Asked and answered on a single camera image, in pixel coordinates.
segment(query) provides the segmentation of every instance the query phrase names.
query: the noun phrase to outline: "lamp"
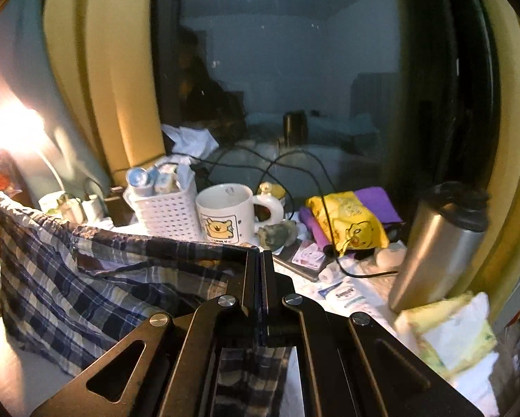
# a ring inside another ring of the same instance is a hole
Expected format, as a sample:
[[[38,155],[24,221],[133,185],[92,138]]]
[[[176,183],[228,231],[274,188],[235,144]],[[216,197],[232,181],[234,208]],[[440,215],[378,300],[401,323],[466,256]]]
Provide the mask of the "lamp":
[[[0,149],[10,152],[35,152],[50,169],[64,191],[63,181],[41,151],[47,136],[44,120],[20,102],[0,104]]]

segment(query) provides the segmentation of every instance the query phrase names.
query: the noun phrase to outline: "yellow curtain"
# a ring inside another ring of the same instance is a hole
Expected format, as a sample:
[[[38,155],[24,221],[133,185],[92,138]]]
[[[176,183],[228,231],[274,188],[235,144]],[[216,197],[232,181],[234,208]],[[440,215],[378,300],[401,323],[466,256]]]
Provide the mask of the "yellow curtain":
[[[155,98],[150,0],[46,0],[54,75],[81,132],[125,185],[125,172],[164,155]]]
[[[520,277],[520,22],[506,0],[483,0],[496,41],[501,85],[500,136],[490,193],[490,228],[450,295],[485,291],[494,320]]]

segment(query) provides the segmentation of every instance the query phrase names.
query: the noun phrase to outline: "silver screw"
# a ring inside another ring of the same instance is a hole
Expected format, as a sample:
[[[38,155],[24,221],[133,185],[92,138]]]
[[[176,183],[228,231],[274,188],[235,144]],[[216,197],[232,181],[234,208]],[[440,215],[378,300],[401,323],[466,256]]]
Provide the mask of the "silver screw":
[[[167,324],[169,317],[164,313],[155,313],[150,317],[150,324],[153,327],[162,327]]]
[[[285,298],[283,298],[287,304],[290,306],[298,306],[302,303],[302,296],[297,295],[296,293],[289,293]]]
[[[353,323],[359,326],[366,326],[370,324],[370,316],[365,312],[355,312],[351,315]]]
[[[231,295],[223,295],[218,298],[218,304],[223,308],[230,308],[237,302],[237,298]]]

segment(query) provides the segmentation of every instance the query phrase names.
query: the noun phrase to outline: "stainless steel thermos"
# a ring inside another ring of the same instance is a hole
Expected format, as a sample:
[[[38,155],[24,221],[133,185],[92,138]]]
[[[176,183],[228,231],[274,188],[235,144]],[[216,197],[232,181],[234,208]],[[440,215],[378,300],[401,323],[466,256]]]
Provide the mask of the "stainless steel thermos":
[[[488,228],[488,196],[446,182],[423,196],[407,255],[391,289],[395,312],[443,299],[466,270]]]

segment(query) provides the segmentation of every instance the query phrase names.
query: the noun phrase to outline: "blue plaid cloth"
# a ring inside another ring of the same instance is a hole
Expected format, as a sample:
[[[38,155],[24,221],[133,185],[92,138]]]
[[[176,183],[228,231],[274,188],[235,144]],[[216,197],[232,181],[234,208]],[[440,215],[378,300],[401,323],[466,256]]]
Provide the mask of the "blue plaid cloth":
[[[158,311],[226,290],[227,248],[76,226],[0,196],[0,307],[23,349],[77,375]],[[278,415],[290,349],[224,350],[216,415]]]

